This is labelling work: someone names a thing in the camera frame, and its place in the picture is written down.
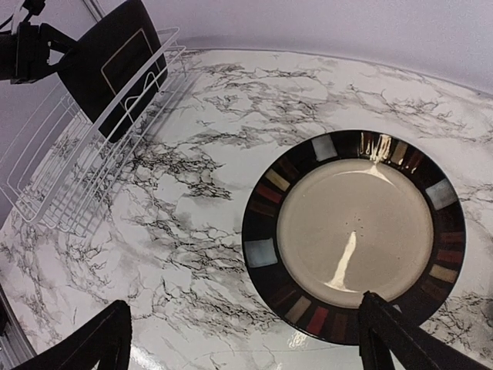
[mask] white wire rack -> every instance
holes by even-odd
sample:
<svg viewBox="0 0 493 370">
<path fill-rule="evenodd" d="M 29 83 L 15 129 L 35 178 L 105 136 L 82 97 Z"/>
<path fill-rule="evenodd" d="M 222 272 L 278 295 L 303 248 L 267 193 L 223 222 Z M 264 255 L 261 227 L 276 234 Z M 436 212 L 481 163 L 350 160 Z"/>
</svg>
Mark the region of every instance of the white wire rack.
<svg viewBox="0 0 493 370">
<path fill-rule="evenodd" d="M 0 181 L 0 190 L 26 221 L 80 236 L 91 231 L 110 206 L 113 186 L 132 152 L 156 119 L 163 119 L 163 111 L 187 80 L 182 56 L 185 47 L 177 44 L 178 33 L 178 28 L 158 31 L 161 48 L 94 123 L 62 84 L 47 96 L 0 162 L 3 170 L 15 163 L 7 178 Z M 156 75 L 149 67 L 161 56 L 166 58 L 166 68 Z M 166 70 L 168 76 L 159 84 Z M 128 97 L 128 91 L 145 74 L 145 89 Z M 158 89 L 154 99 L 138 119 L 132 119 L 130 113 L 154 84 Z M 99 127 L 120 103 L 126 113 L 105 138 Z M 120 140 L 110 143 L 109 138 L 126 117 L 132 120 L 131 127 Z M 27 140 L 26 133 L 32 132 L 34 125 L 35 134 Z"/>
</svg>

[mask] black object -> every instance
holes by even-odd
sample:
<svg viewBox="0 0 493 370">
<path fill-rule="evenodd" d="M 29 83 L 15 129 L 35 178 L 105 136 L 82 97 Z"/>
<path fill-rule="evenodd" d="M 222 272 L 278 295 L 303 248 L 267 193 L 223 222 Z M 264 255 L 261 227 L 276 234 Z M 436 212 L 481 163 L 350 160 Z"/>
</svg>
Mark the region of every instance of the black object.
<svg viewBox="0 0 493 370">
<path fill-rule="evenodd" d="M 66 53 L 77 45 L 75 40 L 45 23 L 31 25 L 21 22 L 15 37 L 17 63 L 11 79 L 14 84 L 35 82 L 70 66 L 70 61 L 49 65 L 50 52 Z"/>
<path fill-rule="evenodd" d="M 31 25 L 28 20 L 39 15 L 45 0 L 26 0 L 22 5 L 29 13 L 20 22 L 15 35 L 0 33 L 0 80 L 10 79 L 12 84 L 31 83 L 69 66 L 69 62 L 49 64 L 52 50 L 67 53 L 77 42 L 59 30 L 47 25 Z M 8 24 L 7 19 L 0 28 Z"/>
<path fill-rule="evenodd" d="M 128 0 L 92 27 L 79 41 L 78 48 L 67 53 L 62 62 L 70 68 L 59 72 L 68 91 L 87 116 L 95 122 L 116 94 L 139 71 L 161 46 L 153 23 L 140 0 Z M 143 98 L 125 116 L 132 100 L 125 107 L 126 98 L 139 96 L 146 88 L 146 77 L 154 77 L 166 68 L 164 56 L 159 57 L 130 89 L 126 97 L 109 114 L 99 130 L 114 143 L 137 119 L 167 77 L 165 71 Z"/>
<path fill-rule="evenodd" d="M 390 351 L 412 370 L 488 370 L 413 325 L 378 294 L 364 294 L 358 321 L 364 370 L 394 370 Z"/>
<path fill-rule="evenodd" d="M 64 341 L 14 370 L 126 370 L 132 319 L 124 301 L 114 301 Z"/>
<path fill-rule="evenodd" d="M 22 6 L 28 9 L 30 15 L 40 15 L 45 5 L 45 0 L 25 0 Z"/>
</svg>

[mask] dish rack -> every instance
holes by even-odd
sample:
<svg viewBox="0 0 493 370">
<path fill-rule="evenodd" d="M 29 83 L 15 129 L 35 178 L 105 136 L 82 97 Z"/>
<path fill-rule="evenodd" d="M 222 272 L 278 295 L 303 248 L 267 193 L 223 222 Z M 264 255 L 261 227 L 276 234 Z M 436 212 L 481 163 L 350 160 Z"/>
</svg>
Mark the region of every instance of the dish rack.
<svg viewBox="0 0 493 370">
<path fill-rule="evenodd" d="M 183 58 L 186 48 L 176 42 L 179 29 L 157 33 L 162 46 L 118 92 L 96 122 L 87 117 L 59 83 L 17 135 L 0 161 L 2 169 L 9 173 L 0 181 L 0 190 L 24 220 L 85 236 L 102 219 L 116 193 L 114 185 L 132 153 L 154 122 L 158 118 L 163 120 L 166 107 L 188 78 Z M 161 56 L 165 56 L 166 68 L 159 74 L 150 72 L 149 67 Z M 168 76 L 159 84 L 158 79 L 166 70 Z M 126 96 L 146 73 L 142 93 Z M 130 113 L 154 84 L 158 89 L 154 98 L 139 118 L 132 119 Z M 119 104 L 125 107 L 125 115 L 106 138 L 99 127 Z M 132 120 L 131 127 L 120 140 L 110 143 L 109 138 L 125 117 Z M 28 137 L 33 130 L 35 134 Z M 13 168 L 6 169 L 12 163 Z"/>
</svg>

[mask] plate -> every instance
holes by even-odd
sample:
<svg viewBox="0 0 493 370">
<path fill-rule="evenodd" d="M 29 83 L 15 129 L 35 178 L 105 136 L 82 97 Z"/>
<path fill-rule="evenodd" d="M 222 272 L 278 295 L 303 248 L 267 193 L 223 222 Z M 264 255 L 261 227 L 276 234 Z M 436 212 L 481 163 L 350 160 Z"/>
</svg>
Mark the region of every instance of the plate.
<svg viewBox="0 0 493 370">
<path fill-rule="evenodd" d="M 430 157 L 383 133 L 345 130 L 296 145 L 266 170 L 242 242 L 250 278 L 276 315 L 357 345 L 365 291 L 416 325 L 438 310 L 461 271 L 465 223 Z"/>
</svg>

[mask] wire rack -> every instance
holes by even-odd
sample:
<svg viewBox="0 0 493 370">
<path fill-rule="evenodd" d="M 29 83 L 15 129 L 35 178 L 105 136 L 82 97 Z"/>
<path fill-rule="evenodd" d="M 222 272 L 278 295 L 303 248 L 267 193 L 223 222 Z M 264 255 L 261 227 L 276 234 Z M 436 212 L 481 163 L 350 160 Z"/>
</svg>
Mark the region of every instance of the wire rack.
<svg viewBox="0 0 493 370">
<path fill-rule="evenodd" d="M 160 49 L 94 123 L 62 84 L 47 96 L 0 162 L 3 170 L 15 163 L 12 170 L 7 170 L 7 178 L 0 181 L 0 190 L 22 218 L 79 236 L 92 231 L 95 222 L 111 206 L 115 182 L 133 151 L 158 117 L 163 120 L 166 107 L 188 78 L 183 58 L 186 48 L 177 44 L 178 33 L 178 28 L 158 31 Z M 162 56 L 166 68 L 158 74 L 150 72 L 149 67 Z M 158 83 L 166 70 L 167 78 Z M 128 96 L 143 76 L 146 78 L 142 93 Z M 130 113 L 151 88 L 156 88 L 153 86 L 158 90 L 154 98 L 133 119 Z M 105 138 L 99 127 L 117 105 L 125 107 L 125 115 Z M 120 140 L 110 143 L 109 138 L 127 117 L 131 127 Z M 33 126 L 37 129 L 29 137 Z"/>
</svg>

